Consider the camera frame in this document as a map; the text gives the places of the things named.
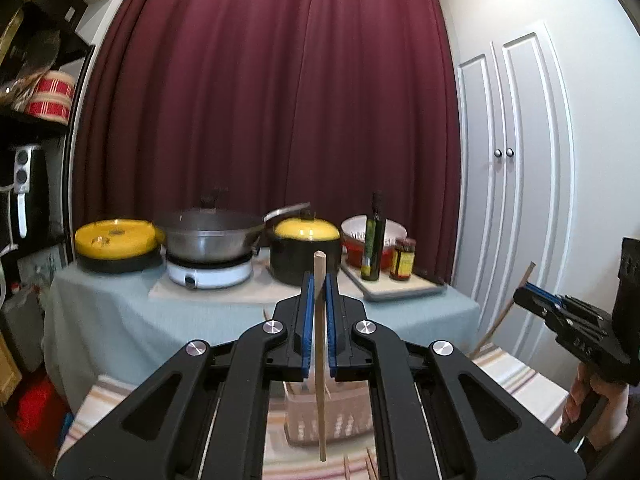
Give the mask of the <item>person's right hand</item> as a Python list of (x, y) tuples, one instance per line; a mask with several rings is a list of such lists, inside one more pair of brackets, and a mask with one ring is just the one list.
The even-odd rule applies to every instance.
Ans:
[(577, 424), (591, 393), (598, 399), (594, 411), (598, 417), (589, 427), (586, 439), (596, 451), (602, 451), (623, 433), (628, 424), (629, 386), (606, 382), (586, 364), (580, 363), (562, 411), (562, 429)]

